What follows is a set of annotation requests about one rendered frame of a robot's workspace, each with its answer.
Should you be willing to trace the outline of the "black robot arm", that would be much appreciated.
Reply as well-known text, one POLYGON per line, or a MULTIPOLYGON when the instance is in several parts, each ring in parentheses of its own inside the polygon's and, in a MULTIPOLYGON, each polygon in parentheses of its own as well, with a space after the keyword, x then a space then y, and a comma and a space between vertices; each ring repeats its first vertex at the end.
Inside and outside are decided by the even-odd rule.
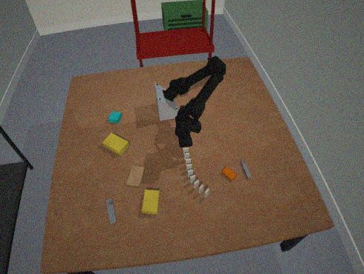
POLYGON ((213 94, 214 89, 219 82, 223 80, 223 76, 226 74, 226 65, 218 58, 218 56, 212 57, 208 60, 205 67, 201 68, 196 73, 188 77, 180 77, 178 79, 171 80, 169 87, 164 91, 164 97, 170 101, 176 97, 177 94, 183 95, 189 92, 189 88, 210 76, 203 89, 198 95, 192 98, 186 105, 181 105, 176 122, 175 135, 180 138, 187 137, 188 133, 199 133, 201 130, 201 123, 198 121, 202 115, 206 101, 213 94), (189 117, 191 115, 193 118, 189 117), (189 126, 190 125, 190 126, 189 126))

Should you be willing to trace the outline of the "teal rectangular block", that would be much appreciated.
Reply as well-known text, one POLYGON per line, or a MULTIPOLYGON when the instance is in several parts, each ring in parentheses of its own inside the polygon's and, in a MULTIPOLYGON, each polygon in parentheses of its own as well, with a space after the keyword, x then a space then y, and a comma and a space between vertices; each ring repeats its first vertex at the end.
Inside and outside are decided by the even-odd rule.
POLYGON ((121 113, 111 112, 108 120, 109 122, 118 123, 120 121, 120 118, 121 118, 121 113))

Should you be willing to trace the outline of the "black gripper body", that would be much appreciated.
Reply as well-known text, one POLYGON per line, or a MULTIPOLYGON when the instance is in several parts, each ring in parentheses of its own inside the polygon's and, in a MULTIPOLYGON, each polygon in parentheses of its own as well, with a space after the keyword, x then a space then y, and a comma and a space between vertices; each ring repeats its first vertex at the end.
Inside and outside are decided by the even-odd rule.
MULTIPOLYGON (((175 117, 175 123, 177 122, 178 117, 175 117)), ((180 147, 191 147, 192 146, 192 137, 189 136, 189 133, 187 137, 179 138, 179 145, 180 147)))

